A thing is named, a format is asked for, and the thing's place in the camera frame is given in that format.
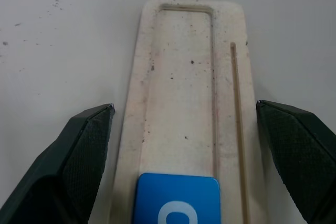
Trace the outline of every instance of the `white table surface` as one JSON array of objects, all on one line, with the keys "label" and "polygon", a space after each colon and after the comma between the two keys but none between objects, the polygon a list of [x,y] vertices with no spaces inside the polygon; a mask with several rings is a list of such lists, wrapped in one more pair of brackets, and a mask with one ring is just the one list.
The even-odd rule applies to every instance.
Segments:
[{"label": "white table surface", "polygon": [[[72,115],[113,102],[117,141],[146,1],[0,0],[0,205]],[[244,8],[256,99],[312,111],[335,132],[336,0],[217,1]],[[265,172],[270,223],[305,223],[272,163]],[[106,222],[111,177],[90,223]]]}]

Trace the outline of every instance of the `groove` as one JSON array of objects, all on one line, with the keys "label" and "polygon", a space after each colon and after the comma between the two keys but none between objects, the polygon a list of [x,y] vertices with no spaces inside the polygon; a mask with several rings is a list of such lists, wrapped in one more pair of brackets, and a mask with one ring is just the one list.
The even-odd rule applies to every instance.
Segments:
[{"label": "groove", "polygon": [[216,94],[216,72],[215,69],[215,57],[214,57],[214,30],[213,30],[213,14],[209,13],[211,17],[211,32],[210,32],[210,40],[211,40],[211,79],[212,79],[212,132],[213,132],[213,174],[214,178],[218,179],[218,132],[217,132],[217,94]]},{"label": "groove", "polygon": [[249,224],[249,207],[247,197],[247,183],[245,171],[245,154],[244,154],[244,134],[243,134],[243,121],[241,117],[241,101],[240,101],[240,88],[239,88],[239,75],[237,64],[237,49],[236,43],[230,43],[230,52],[232,60],[232,75],[233,87],[235,94],[235,111],[236,111],[236,125],[237,125],[237,145],[239,154],[239,172],[240,172],[240,190],[241,190],[241,203],[243,212],[244,224]]}]

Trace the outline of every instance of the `blue block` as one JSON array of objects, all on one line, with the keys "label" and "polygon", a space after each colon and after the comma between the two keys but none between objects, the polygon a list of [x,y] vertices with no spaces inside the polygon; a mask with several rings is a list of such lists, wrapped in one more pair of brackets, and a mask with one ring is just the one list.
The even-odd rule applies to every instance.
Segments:
[{"label": "blue block", "polygon": [[144,173],[134,224],[220,224],[220,191],[211,177]]}]

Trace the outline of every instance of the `textured gripper pad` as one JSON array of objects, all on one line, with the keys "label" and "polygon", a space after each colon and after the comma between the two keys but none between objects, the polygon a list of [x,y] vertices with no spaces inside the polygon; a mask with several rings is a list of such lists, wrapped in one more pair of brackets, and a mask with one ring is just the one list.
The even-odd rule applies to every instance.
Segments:
[{"label": "textured gripper pad", "polygon": [[308,223],[318,220],[333,195],[336,137],[312,113],[292,106],[258,101],[260,136],[289,194]]},{"label": "textured gripper pad", "polygon": [[66,163],[62,180],[77,214],[88,221],[104,172],[112,114],[105,110],[84,128]]}]

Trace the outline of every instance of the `white tray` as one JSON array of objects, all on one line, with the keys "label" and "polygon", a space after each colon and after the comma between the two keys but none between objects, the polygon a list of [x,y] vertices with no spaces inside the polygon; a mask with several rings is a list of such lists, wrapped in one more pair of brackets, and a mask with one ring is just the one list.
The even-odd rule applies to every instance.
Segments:
[{"label": "white tray", "polygon": [[222,224],[267,222],[242,8],[150,0],[134,56],[110,223],[131,223],[145,172],[218,179]]}]

